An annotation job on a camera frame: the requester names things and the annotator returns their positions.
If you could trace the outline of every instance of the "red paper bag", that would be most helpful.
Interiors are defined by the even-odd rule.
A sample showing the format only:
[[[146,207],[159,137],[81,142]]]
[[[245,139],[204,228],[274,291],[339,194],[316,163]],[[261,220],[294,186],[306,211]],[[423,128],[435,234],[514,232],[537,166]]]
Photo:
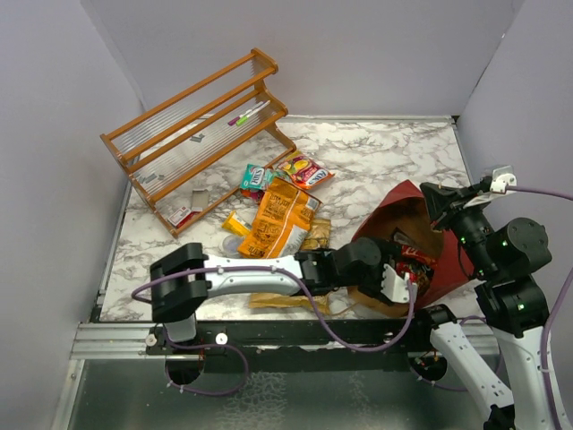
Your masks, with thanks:
[[[458,240],[451,231],[436,232],[430,226],[422,192],[412,182],[405,181],[393,188],[382,203],[363,222],[352,240],[358,237],[378,237],[391,240],[399,232],[411,239],[413,245],[438,260],[432,282],[426,291],[420,291],[415,309],[421,309],[464,285],[468,279],[459,267]],[[472,264],[462,250],[461,261],[471,273]],[[374,308],[388,316],[407,313],[407,304],[388,306],[360,293],[356,287],[348,294],[357,302]]]

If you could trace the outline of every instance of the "marble countertop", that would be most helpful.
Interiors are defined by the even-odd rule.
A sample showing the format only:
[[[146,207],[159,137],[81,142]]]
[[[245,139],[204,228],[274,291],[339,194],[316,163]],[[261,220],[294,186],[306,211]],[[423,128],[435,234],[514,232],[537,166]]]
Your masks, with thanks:
[[[417,185],[424,181],[449,186],[468,185],[450,122],[284,121],[278,126],[299,150],[336,174],[328,183],[312,191],[323,202],[317,217],[331,219],[330,244],[334,248],[347,243],[388,191],[404,180],[409,179]],[[208,175],[193,180],[213,193],[230,189],[243,173],[234,168],[237,162],[246,160],[256,164],[260,158],[261,161],[268,160],[273,145],[277,144],[268,135],[252,139],[225,156]],[[237,210],[246,219],[253,219],[257,206],[242,196],[232,196],[186,229],[178,239],[173,239],[140,196],[131,193],[100,321],[150,321],[150,306],[130,298],[133,289],[149,280],[149,266],[189,242],[201,242],[207,254],[221,255],[218,246],[228,232],[220,225],[232,210]],[[243,294],[212,298],[201,305],[197,318],[264,320],[314,317],[311,311],[303,308],[249,309],[248,301],[249,295]],[[344,288],[331,294],[329,301],[333,313],[353,303]],[[478,312],[475,294],[469,286],[450,293],[441,302],[448,304],[459,316]],[[343,317],[376,316],[382,315],[358,305]]]

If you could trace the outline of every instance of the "white wall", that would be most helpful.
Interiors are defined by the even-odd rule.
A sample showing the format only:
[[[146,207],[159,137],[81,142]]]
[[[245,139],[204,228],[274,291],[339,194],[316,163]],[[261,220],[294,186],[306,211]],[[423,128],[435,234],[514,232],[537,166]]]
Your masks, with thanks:
[[[155,106],[260,47],[292,114],[458,115],[523,0],[82,0]]]
[[[98,135],[141,109],[77,1],[3,1],[0,40],[0,426],[47,429],[125,184]]]
[[[526,0],[459,118],[469,168],[513,164],[521,185],[573,193],[573,3]],[[573,203],[531,194],[492,205],[501,227],[517,216],[547,227],[553,262],[535,278],[550,305],[573,259]],[[573,291],[553,330],[553,358],[569,416],[573,416]]]

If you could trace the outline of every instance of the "wooden shelf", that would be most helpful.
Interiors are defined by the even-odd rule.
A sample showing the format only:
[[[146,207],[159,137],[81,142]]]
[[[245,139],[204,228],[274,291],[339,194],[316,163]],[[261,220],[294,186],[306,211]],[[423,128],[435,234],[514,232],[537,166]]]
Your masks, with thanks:
[[[158,203],[194,176],[262,131],[269,132],[285,147],[277,157],[267,161],[268,165],[296,149],[275,124],[287,115],[287,107],[269,93],[264,83],[277,70],[274,60],[255,48],[248,56],[112,133],[101,135],[143,201],[174,237],[236,191],[211,196],[215,201],[209,208],[175,228],[167,221],[170,214],[162,213]],[[269,104],[242,125],[228,124],[261,101]]]

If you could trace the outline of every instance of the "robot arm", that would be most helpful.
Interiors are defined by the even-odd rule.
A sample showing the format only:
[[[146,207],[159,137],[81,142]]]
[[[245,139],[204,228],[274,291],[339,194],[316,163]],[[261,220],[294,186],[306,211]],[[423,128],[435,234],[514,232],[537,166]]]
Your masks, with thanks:
[[[548,317],[543,292],[531,273],[551,260],[544,228],[530,219],[514,219],[494,231],[483,215],[483,208],[513,184],[506,168],[487,176],[480,184],[448,188],[422,184],[430,219],[436,229],[451,229],[474,264],[475,277],[484,283],[476,288],[478,303],[487,323],[493,328],[508,364],[514,392],[487,367],[466,341],[455,317],[439,321],[424,318],[432,313],[424,309],[416,315],[414,330],[438,349],[458,373],[480,409],[486,430],[571,429],[563,408],[557,383],[552,374],[552,394],[559,423],[552,422],[550,399],[543,386],[540,364],[541,332]],[[300,294],[297,284],[272,268],[290,271],[313,295],[334,288],[357,285],[369,297],[387,304],[408,301],[406,279],[392,269],[399,254],[396,245],[360,238],[338,250],[301,252],[276,260],[231,260],[202,253],[201,244],[182,246],[151,265],[152,280],[187,269],[209,269],[194,279],[162,281],[151,291],[153,321],[164,323],[176,342],[196,336],[194,313],[209,297],[247,292]],[[270,272],[249,271],[248,266],[266,265]],[[244,271],[225,271],[225,267],[243,266]],[[444,314],[444,306],[438,306]]]
[[[506,422],[513,422],[518,430],[571,429],[551,357],[548,357],[547,369],[541,366],[542,332],[549,309],[531,274],[552,260],[545,228],[532,219],[518,218],[494,231],[483,215],[483,208],[515,182],[511,168],[505,167],[494,169],[478,185],[449,188],[422,184],[421,189],[434,228],[453,231],[475,267],[474,276],[483,280],[475,289],[477,301],[506,359],[515,400],[515,408],[495,403],[500,409],[492,412],[497,411]],[[441,327],[432,337],[444,352],[448,345],[439,339],[439,330]],[[449,357],[449,362],[471,391],[473,385],[480,384],[481,372],[467,374],[471,369],[463,368],[458,359]],[[552,418],[552,401],[543,383],[543,372],[551,373],[552,397],[559,422]],[[492,388],[493,385],[499,397],[499,385],[492,383]]]

